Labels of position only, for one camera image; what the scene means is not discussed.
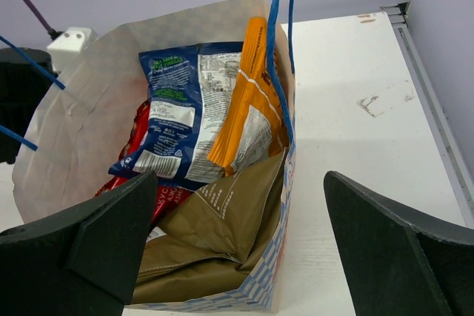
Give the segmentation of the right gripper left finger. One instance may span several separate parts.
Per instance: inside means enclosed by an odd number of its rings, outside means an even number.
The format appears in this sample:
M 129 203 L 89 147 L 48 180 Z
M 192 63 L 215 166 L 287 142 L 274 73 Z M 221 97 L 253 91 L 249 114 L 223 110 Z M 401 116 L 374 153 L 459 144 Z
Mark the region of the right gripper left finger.
M 144 173 L 1 232 L 1 314 L 121 315 L 133 297 L 157 186 Z

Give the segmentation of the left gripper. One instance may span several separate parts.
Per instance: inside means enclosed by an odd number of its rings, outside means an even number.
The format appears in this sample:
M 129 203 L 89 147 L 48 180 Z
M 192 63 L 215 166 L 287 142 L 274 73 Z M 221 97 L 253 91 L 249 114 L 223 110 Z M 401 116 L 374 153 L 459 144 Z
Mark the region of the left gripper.
M 53 73 L 50 55 L 21 48 L 40 67 Z M 1 126 L 21 137 L 52 81 L 12 48 L 1 49 Z M 14 164 L 21 144 L 1 132 L 1 163 Z

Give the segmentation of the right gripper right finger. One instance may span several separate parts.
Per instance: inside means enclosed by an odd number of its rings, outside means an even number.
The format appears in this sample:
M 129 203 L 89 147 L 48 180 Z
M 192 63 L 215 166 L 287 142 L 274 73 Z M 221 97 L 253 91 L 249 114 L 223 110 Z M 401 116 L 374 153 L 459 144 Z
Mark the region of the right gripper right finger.
M 357 315 L 472 315 L 473 230 L 339 172 L 324 195 Z

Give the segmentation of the blue checkered paper bag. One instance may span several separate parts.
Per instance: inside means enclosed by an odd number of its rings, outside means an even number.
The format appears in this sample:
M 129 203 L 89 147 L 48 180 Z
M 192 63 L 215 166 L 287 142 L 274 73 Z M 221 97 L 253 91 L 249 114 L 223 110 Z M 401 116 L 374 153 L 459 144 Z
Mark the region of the blue checkered paper bag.
M 129 305 L 175 312 L 263 311 L 271 308 L 284 253 L 296 140 L 292 27 L 278 22 L 280 0 L 228 0 L 123 24 L 83 50 L 52 81 L 20 142 L 13 197 L 23 224 L 97 197 L 130 137 L 148 83 L 138 55 L 194 44 L 244 43 L 252 17 L 267 21 L 267 71 L 283 112 L 288 146 L 281 213 L 256 267 L 237 289 L 183 302 Z

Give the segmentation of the red cookie snack bag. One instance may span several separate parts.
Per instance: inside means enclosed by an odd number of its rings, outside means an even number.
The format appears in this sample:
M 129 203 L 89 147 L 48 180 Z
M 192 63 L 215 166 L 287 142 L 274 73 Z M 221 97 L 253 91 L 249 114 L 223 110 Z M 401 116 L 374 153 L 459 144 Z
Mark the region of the red cookie snack bag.
M 96 196 L 115 189 L 142 172 L 158 172 L 159 168 L 170 168 L 170 172 L 176 171 L 172 157 L 160 159 L 151 152 L 142 152 L 137 159 L 133 157 L 140 146 L 145 142 L 148 133 L 148 118 L 150 113 L 150 102 L 144 101 L 137 109 L 130 137 L 118 156 L 118 162 L 111 167 L 110 175 L 113 177 L 102 186 Z M 152 217 L 152 226 L 155 226 L 167 213 L 174 210 L 180 203 L 192 195 L 193 191 L 185 189 L 172 181 L 166 181 L 158 177 L 158 189 L 156 204 Z

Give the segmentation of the light blue chips bag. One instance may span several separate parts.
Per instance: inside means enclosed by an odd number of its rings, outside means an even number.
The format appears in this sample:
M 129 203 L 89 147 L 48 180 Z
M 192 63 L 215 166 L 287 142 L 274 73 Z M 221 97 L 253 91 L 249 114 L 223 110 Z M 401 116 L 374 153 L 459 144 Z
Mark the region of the light blue chips bag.
M 286 152 L 195 191 L 145 244 L 134 304 L 183 302 L 237 289 L 277 229 Z

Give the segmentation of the dark blue snack packet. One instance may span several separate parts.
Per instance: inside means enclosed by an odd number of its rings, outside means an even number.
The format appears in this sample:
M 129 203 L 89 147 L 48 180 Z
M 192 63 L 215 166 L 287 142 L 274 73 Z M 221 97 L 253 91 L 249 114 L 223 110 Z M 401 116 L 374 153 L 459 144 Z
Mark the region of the dark blue snack packet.
M 139 53 L 150 113 L 135 159 L 142 152 L 172 157 L 174 173 L 170 168 L 154 173 L 190 190 L 224 176 L 207 156 L 227 117 L 242 47 L 240 41 L 227 41 Z

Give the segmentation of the orange snack packet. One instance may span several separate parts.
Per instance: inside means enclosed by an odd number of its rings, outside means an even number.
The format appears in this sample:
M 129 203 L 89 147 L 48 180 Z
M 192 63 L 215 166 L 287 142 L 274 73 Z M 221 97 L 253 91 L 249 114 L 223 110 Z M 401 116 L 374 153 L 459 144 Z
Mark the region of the orange snack packet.
M 281 103 L 267 71 L 266 45 L 267 21 L 252 17 L 227 117 L 207 156 L 226 175 L 273 157 L 288 146 Z

